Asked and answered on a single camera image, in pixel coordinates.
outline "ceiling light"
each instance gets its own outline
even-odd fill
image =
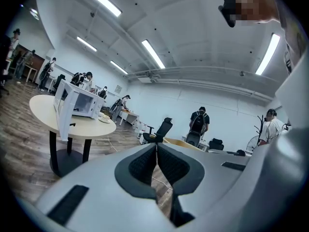
[[[94,50],[95,52],[97,51],[96,48],[94,48],[92,45],[90,45],[89,43],[87,43],[86,41],[84,41],[83,39],[81,39],[80,37],[77,36],[77,40],[79,40],[80,42],[84,43],[86,46],[88,46],[91,50]]]
[[[116,64],[114,61],[111,61],[111,63],[116,66],[118,69],[120,69],[124,74],[127,75],[127,72],[125,70],[123,70],[118,64]]]
[[[32,11],[33,13],[35,13],[35,14],[38,14],[38,12],[37,12],[36,10],[34,10],[34,9],[31,9],[31,11]]]
[[[38,15],[37,15],[36,13],[30,11],[30,14],[32,14],[32,16],[33,16],[34,18],[36,18],[37,20],[39,20],[39,17],[38,17]]]
[[[157,53],[155,53],[155,50],[152,48],[152,46],[149,44],[148,40],[144,40],[142,42],[142,44],[146,47],[147,51],[150,53],[150,55],[154,58],[154,60],[156,61],[156,63],[158,64],[158,66],[161,69],[165,69],[164,64],[162,63],[161,59],[159,58],[159,56],[157,55]]]
[[[260,66],[257,69],[255,74],[261,75],[263,73],[263,71],[266,69],[269,61],[271,60],[272,56],[275,53],[275,50],[276,50],[278,43],[279,43],[279,40],[280,40],[280,36],[273,33],[272,36],[271,36],[271,40],[270,40],[270,44],[269,44],[269,47],[267,49],[267,52],[266,52]]]
[[[122,12],[113,5],[109,0],[98,0],[100,3],[102,3],[107,9],[109,9],[115,16],[119,16]]]

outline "white desk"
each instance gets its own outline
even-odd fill
[[[53,89],[52,87],[54,86],[54,83],[55,83],[55,81],[57,80],[57,78],[54,77],[54,76],[49,76],[48,78],[51,79],[51,82],[50,82],[50,84],[49,84],[47,93],[48,93],[49,91],[52,91],[52,89]]]
[[[72,116],[71,123],[76,125],[70,127],[67,149],[57,150],[56,136],[59,130],[54,98],[51,95],[37,95],[31,98],[29,106],[33,116],[45,129],[49,130],[50,166],[55,174],[63,177],[88,161],[92,139],[111,134],[116,130],[116,125],[112,121],[110,124],[105,124],[98,119]],[[72,150],[73,138],[85,140],[83,154]]]
[[[185,140],[187,139],[187,136],[182,136],[182,140],[185,142]],[[209,144],[206,143],[206,141],[204,140],[200,140],[199,144],[198,144],[198,148],[207,152],[207,150],[209,149]]]
[[[34,82],[35,82],[35,76],[36,76],[36,74],[38,73],[38,70],[32,68],[31,66],[29,66],[29,65],[27,65],[27,64],[25,64],[25,67],[29,68],[29,73],[28,73],[28,76],[27,76],[27,79],[26,79],[26,83],[28,82],[28,79],[29,79],[29,77],[30,77],[31,72],[32,72],[32,71],[35,71],[34,76],[33,76],[33,79],[32,79],[32,82],[34,83]]]
[[[136,114],[124,112],[124,111],[120,111],[119,116],[121,117],[121,121],[119,124],[120,126],[123,120],[125,120],[126,122],[129,122],[132,125],[134,121],[139,118],[139,116]]]

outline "round table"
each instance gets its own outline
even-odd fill
[[[59,133],[56,110],[54,108],[54,96],[37,95],[31,98],[29,105],[32,114],[49,130],[50,166],[55,174],[65,176],[84,162],[88,161],[92,139],[102,138],[116,130],[114,122],[103,123],[98,119],[89,117],[72,116],[68,136],[67,149],[56,149],[56,136]],[[84,139],[84,153],[72,150],[72,140]]]

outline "white ceiling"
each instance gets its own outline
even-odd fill
[[[186,79],[198,85],[207,81],[273,97],[287,77],[279,23],[230,28],[218,11],[223,0],[110,0],[122,11],[118,18],[96,0],[67,1],[73,5],[66,21],[67,36],[86,38],[98,49],[93,54],[106,63],[119,64],[129,79],[135,78],[133,73],[152,71],[152,75],[159,74],[157,79]],[[272,32],[281,36],[279,46],[263,75],[257,76],[254,72]],[[157,70],[141,44],[145,39],[159,54],[165,70]]]

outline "plate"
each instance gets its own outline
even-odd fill
[[[105,119],[103,119],[103,118],[98,118],[98,119],[99,119],[99,121],[101,121],[101,122],[103,122],[103,123],[106,123],[106,124],[109,124],[109,123],[111,122],[110,119],[108,119],[108,120],[105,120]]]

